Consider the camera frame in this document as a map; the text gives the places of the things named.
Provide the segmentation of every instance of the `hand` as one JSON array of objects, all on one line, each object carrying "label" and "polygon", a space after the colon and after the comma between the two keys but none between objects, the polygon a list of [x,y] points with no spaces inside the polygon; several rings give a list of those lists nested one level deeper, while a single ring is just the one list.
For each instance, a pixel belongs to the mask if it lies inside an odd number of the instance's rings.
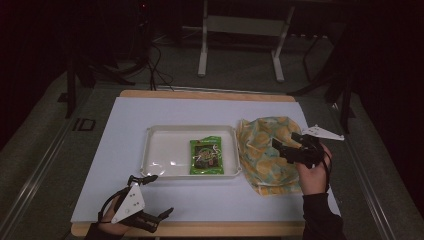
[{"label": "hand", "polygon": [[[106,211],[105,215],[102,218],[102,222],[110,222],[115,215],[115,205],[118,201],[119,196],[115,197],[112,200],[112,203],[110,204],[109,209]],[[113,235],[124,235],[128,230],[130,230],[130,227],[120,224],[120,223],[100,223],[99,229],[103,232],[113,234]]]},{"label": "hand", "polygon": [[[324,144],[321,143],[321,145],[328,156],[332,158],[330,150]],[[327,156],[327,154],[324,154],[324,161],[327,166],[329,166],[330,158]],[[322,163],[311,169],[308,169],[302,163],[296,163],[296,169],[299,172],[300,187],[302,188],[303,195],[325,192],[325,188],[327,186],[327,176],[325,173],[324,165]]]}]

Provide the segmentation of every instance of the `crumpled bag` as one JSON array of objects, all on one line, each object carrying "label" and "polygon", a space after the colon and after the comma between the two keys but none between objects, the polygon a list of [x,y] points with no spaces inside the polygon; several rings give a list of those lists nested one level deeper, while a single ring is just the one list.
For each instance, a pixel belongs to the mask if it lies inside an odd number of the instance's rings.
[{"label": "crumpled bag", "polygon": [[241,120],[237,131],[240,162],[247,181],[262,196],[300,192],[299,175],[294,164],[280,157],[272,147],[272,138],[284,145],[299,148],[291,133],[301,133],[289,117],[264,117],[249,122]]}]

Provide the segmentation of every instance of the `chair leg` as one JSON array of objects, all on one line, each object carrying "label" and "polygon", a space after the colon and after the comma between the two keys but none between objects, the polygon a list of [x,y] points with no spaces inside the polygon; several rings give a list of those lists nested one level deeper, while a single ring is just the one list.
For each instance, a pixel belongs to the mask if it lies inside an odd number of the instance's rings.
[{"label": "chair leg", "polygon": [[306,87],[303,87],[293,92],[287,92],[286,94],[289,96],[302,96],[303,94],[306,94],[312,90],[315,90],[327,83],[332,83],[334,79],[338,77],[339,77],[339,74],[333,74],[328,77],[321,77],[317,79],[316,81],[313,81],[311,84],[307,85]]},{"label": "chair leg", "polygon": [[317,42],[320,38],[321,37],[315,38],[315,40],[313,41],[311,46],[308,48],[308,50],[305,52],[305,54],[303,55],[303,58],[302,58],[303,67],[305,68],[305,72],[306,72],[306,78],[308,78],[309,82],[311,82],[311,76],[309,75],[308,66],[306,64],[306,56],[311,52],[312,48],[314,48],[314,46],[317,44]]},{"label": "chair leg", "polygon": [[349,134],[348,118],[353,79],[354,76],[350,75],[346,80],[346,86],[343,92],[342,112],[340,114],[340,123],[347,134]]}]

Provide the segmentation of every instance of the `sleeve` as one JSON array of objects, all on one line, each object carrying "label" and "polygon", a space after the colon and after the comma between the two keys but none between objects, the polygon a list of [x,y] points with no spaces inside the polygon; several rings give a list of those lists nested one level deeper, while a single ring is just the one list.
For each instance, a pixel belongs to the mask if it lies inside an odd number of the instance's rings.
[{"label": "sleeve", "polygon": [[345,240],[343,219],[331,212],[328,193],[303,196],[305,229],[303,239]]},{"label": "sleeve", "polygon": [[98,228],[98,223],[92,223],[84,240],[119,240],[124,235],[113,235]]}]

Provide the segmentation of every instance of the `white tray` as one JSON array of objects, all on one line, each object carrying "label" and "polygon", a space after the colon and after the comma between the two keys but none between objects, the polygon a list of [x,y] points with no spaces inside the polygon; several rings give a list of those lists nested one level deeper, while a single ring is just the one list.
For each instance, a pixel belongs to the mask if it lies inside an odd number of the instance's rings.
[{"label": "white tray", "polygon": [[[140,172],[160,178],[225,178],[242,171],[235,129],[223,125],[155,125],[147,129],[147,139]],[[190,175],[190,140],[221,137],[224,174]]]}]

